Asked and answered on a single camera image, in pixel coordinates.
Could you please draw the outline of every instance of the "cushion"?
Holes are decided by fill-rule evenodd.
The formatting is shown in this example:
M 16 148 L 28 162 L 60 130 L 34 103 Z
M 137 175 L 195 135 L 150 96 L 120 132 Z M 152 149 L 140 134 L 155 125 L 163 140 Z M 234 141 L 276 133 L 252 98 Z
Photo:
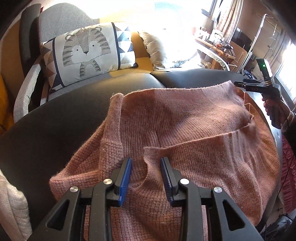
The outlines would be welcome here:
M 164 29 L 141 31 L 139 35 L 150 54 L 154 70 L 179 67 L 198 56 L 193 35 Z
M 128 24 L 103 23 L 64 33 L 41 44 L 52 90 L 110 71 L 136 67 Z

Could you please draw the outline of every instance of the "white knit blanket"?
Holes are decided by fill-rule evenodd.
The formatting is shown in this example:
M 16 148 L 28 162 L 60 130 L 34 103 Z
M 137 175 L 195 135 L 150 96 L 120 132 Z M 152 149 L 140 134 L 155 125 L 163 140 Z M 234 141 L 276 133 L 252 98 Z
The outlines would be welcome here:
M 32 234 L 26 197 L 8 182 L 1 170 L 0 224 L 12 241 L 27 240 Z

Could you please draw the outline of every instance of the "human hand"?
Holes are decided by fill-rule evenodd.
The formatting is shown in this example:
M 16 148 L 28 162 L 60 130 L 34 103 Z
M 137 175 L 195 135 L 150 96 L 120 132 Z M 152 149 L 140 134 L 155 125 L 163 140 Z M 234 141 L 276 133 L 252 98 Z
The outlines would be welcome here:
M 281 125 L 284 124 L 290 114 L 289 107 L 284 103 L 282 98 L 274 100 L 264 96 L 262 100 L 264 101 L 263 106 L 267 115 L 270 117 L 271 124 L 275 128 L 281 129 Z

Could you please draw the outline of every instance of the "pink sweater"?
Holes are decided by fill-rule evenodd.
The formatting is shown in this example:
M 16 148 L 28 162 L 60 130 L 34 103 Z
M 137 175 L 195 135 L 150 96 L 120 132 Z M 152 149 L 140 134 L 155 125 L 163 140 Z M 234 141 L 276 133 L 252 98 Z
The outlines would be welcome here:
M 167 156 L 198 186 L 222 187 L 254 225 L 279 175 L 274 139 L 262 112 L 230 81 L 114 95 L 105 121 L 50 179 L 51 190 L 59 199 L 71 186 L 94 186 L 127 156 L 133 169 L 126 201 L 111 210 L 115 241 L 178 240 L 181 209 L 166 200 L 161 157 Z

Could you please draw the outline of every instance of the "blue gripper pad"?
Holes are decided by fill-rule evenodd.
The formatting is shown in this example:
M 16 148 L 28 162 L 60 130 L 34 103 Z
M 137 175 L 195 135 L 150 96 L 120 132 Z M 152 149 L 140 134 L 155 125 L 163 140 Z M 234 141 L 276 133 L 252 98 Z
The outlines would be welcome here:
M 168 173 L 168 170 L 166 168 L 164 158 L 161 158 L 161 160 L 160 160 L 160 172 L 161 172 L 161 176 L 163 178 L 163 184 L 165 186 L 165 194 L 166 194 L 167 200 L 172 205 L 172 202 L 173 202 L 173 186 L 172 186 L 172 183 L 170 181 L 169 173 Z
M 119 187 L 119 200 L 118 204 L 121 206 L 126 198 L 126 194 L 128 192 L 128 184 L 131 177 L 131 169 L 132 169 L 132 160 L 128 158 L 126 168 L 124 170 L 124 174 L 122 177 L 122 181 Z

